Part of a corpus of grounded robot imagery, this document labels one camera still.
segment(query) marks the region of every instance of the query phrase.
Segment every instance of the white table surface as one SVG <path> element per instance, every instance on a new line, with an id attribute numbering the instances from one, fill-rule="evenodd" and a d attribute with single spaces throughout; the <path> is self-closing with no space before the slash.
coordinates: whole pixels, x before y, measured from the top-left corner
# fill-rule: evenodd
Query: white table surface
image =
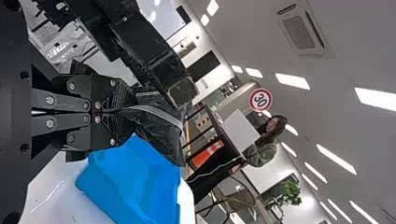
<path id="1" fill-rule="evenodd" d="M 75 186 L 87 160 L 66 163 L 64 154 L 58 153 L 29 184 L 20 224 L 114 224 Z M 193 195 L 184 180 L 179 187 L 177 202 L 180 204 L 180 224 L 195 224 Z"/>

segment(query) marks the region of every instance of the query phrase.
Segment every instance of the number 30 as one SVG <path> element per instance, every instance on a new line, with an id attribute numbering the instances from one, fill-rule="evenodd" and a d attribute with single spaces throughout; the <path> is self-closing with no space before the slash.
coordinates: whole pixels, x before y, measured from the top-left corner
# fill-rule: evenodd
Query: number 30
<path id="1" fill-rule="evenodd" d="M 260 94 L 259 96 L 254 97 L 254 102 L 257 103 L 257 106 L 262 107 L 267 104 L 267 100 L 264 98 L 264 94 Z"/>

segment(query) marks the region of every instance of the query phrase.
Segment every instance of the air conditioner vent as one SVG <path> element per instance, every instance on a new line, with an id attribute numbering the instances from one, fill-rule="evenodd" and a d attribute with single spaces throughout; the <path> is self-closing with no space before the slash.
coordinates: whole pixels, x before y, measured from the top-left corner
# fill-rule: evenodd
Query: air conditioner vent
<path id="1" fill-rule="evenodd" d="M 284 20 L 283 25 L 297 49 L 314 49 L 315 43 L 301 17 L 295 16 Z"/>
<path id="2" fill-rule="evenodd" d="M 283 34 L 301 57 L 324 57 L 330 51 L 308 5 L 293 4 L 276 14 Z"/>
<path id="3" fill-rule="evenodd" d="M 297 6 L 297 5 L 294 4 L 294 5 L 291 5 L 291 6 L 289 6 L 289 7 L 283 8 L 282 10 L 280 10 L 280 11 L 277 12 L 277 15 L 282 15 L 282 14 L 288 12 L 288 11 L 292 11 L 293 9 L 296 8 L 296 6 Z"/>

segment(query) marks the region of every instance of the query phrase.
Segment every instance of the orange object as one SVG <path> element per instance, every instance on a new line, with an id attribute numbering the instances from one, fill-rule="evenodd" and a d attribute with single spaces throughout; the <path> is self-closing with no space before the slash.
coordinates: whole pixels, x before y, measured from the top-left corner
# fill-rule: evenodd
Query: orange object
<path id="1" fill-rule="evenodd" d="M 213 155 L 217 150 L 220 148 L 224 147 L 224 143 L 219 140 L 217 143 L 213 144 L 209 148 L 207 148 L 205 151 L 201 152 L 198 154 L 194 159 L 192 159 L 192 163 L 195 165 L 196 168 L 199 168 L 204 164 L 207 159 L 209 159 L 210 156 Z"/>

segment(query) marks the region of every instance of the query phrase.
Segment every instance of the wall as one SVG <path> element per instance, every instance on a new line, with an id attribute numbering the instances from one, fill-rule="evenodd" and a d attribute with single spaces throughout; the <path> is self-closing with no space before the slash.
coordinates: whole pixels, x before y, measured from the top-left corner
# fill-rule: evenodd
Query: wall
<path id="1" fill-rule="evenodd" d="M 230 97 L 217 105 L 216 108 L 218 110 L 216 112 L 218 112 L 223 119 L 227 119 L 237 109 L 239 109 L 244 115 L 247 115 L 251 112 L 248 104 L 248 98 L 257 88 L 259 88 L 259 85 L 256 82 L 246 83 Z"/>
<path id="2" fill-rule="evenodd" d="M 212 91 L 216 90 L 225 82 L 233 78 L 234 73 L 231 66 L 227 63 L 221 51 L 216 46 L 212 37 L 207 33 L 205 27 L 201 24 L 200 20 L 192 11 L 190 5 L 183 0 L 171 0 L 171 4 L 174 6 L 174 8 L 183 6 L 192 20 L 192 22 L 187 24 L 185 27 L 183 27 L 180 31 L 178 31 L 167 40 L 168 44 L 173 47 L 187 36 L 193 39 L 197 48 L 181 60 L 183 64 L 186 67 L 189 67 L 206 53 L 208 53 L 210 50 L 213 50 L 216 57 L 221 63 L 220 66 L 213 69 L 209 74 L 207 74 L 205 77 L 195 83 L 200 94 L 192 102 L 194 104 L 197 104 Z"/>
<path id="3" fill-rule="evenodd" d="M 283 223 L 294 224 L 298 220 L 298 223 L 318 224 L 325 219 L 331 223 L 325 211 L 311 192 L 311 188 L 304 182 L 304 179 L 291 162 L 287 152 L 279 145 L 276 156 L 270 163 L 264 165 L 262 168 L 247 166 L 244 168 L 244 172 L 259 193 L 265 192 L 283 178 L 295 173 L 300 180 L 303 203 L 298 207 L 284 207 L 286 216 Z"/>

